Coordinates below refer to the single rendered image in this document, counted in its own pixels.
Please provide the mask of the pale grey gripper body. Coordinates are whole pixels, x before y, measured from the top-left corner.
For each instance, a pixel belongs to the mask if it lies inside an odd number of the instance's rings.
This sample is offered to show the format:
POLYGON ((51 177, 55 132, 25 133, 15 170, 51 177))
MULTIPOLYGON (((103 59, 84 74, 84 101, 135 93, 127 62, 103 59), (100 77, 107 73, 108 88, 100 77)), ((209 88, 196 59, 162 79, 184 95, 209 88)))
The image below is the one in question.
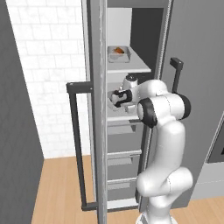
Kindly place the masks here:
POLYGON ((132 114, 137 110, 137 106, 136 105, 129 105, 129 106, 125 106, 125 111, 128 114, 132 114))

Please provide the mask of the grey open freezer door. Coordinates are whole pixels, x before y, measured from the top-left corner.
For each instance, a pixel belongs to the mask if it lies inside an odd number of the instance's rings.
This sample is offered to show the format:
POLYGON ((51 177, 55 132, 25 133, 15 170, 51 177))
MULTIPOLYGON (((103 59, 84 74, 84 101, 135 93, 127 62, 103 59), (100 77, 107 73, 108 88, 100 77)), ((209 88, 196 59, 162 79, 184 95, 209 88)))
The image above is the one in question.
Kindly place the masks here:
POLYGON ((87 81, 91 156, 97 224, 107 224, 107 93, 106 15, 107 0, 81 0, 87 81))

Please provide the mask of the clear container with steak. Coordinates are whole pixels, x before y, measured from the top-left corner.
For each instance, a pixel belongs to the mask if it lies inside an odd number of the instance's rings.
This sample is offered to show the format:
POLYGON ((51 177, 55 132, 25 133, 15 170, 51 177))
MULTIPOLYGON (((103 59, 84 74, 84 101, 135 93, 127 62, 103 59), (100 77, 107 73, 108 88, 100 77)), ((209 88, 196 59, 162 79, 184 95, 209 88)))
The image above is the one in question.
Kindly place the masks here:
POLYGON ((108 62, 109 63, 129 63, 130 49, 125 45, 112 45, 108 47, 108 62), (120 47, 124 50, 124 54, 114 53, 114 49, 120 47))

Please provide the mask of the grey closed fridge door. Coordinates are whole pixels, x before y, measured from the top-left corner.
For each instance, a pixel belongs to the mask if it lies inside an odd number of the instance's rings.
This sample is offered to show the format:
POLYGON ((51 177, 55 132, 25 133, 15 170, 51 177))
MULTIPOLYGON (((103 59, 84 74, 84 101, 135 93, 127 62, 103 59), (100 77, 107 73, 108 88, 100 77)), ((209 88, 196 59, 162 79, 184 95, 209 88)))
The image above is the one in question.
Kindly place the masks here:
POLYGON ((191 114, 182 165, 193 175, 193 186, 172 204, 186 207, 224 113, 224 0, 174 0, 162 80, 170 88, 170 58, 184 62, 178 92, 189 98, 191 114))

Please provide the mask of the black oven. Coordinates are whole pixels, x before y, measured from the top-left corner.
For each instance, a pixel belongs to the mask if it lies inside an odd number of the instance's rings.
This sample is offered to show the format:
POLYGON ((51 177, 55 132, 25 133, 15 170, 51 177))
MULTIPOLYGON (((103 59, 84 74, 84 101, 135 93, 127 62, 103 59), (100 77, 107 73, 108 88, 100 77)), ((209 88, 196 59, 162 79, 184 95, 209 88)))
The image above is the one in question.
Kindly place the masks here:
POLYGON ((208 164, 224 162, 224 114, 215 131, 206 162, 208 164))

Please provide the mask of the grey cabinet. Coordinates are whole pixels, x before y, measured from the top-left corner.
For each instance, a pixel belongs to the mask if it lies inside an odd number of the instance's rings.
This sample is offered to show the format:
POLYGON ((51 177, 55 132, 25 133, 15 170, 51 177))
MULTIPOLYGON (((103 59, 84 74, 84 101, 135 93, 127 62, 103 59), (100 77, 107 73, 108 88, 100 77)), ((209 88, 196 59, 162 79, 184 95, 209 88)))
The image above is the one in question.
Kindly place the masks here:
POLYGON ((224 162, 204 164, 192 192, 192 200, 224 196, 224 162))

